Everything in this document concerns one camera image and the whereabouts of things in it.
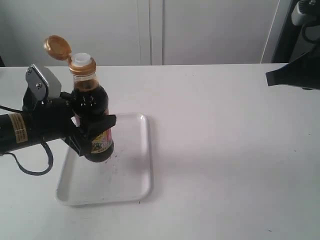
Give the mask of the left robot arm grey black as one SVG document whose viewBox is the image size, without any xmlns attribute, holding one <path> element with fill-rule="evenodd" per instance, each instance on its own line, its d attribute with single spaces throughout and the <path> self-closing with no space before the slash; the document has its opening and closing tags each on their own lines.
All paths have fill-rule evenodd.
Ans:
<svg viewBox="0 0 320 240">
<path fill-rule="evenodd" d="M 24 108 L 0 117 L 0 152 L 10 152 L 42 142 L 62 139 L 79 156 L 90 154 L 93 140 L 115 126 L 115 115 L 86 119 L 84 126 L 72 121 L 71 95 L 38 101 L 33 109 Z"/>
</svg>

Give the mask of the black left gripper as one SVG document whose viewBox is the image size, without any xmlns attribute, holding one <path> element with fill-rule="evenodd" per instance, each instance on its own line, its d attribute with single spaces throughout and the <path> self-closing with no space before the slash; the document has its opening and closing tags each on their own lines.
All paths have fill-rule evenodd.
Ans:
<svg viewBox="0 0 320 240">
<path fill-rule="evenodd" d="M 88 137 L 97 137 L 114 127 L 117 116 L 101 115 L 87 121 L 86 133 L 72 121 L 72 95 L 61 92 L 53 99 L 37 100 L 31 91 L 23 97 L 22 116 L 27 129 L 27 146 L 62 139 L 79 156 L 90 153 Z"/>
</svg>

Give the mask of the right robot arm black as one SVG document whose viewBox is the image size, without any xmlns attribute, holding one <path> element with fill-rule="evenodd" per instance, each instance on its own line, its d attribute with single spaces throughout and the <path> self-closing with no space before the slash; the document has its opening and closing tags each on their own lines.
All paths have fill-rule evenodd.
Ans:
<svg viewBox="0 0 320 240">
<path fill-rule="evenodd" d="M 320 89 L 320 38 L 307 36 L 307 29 L 320 25 L 320 2 L 318 0 L 292 0 L 285 15 L 272 63 L 286 63 L 279 69 L 265 74 L 267 85 L 287 85 L 303 90 Z M 311 44 L 311 49 L 290 60 L 299 39 Z"/>
</svg>

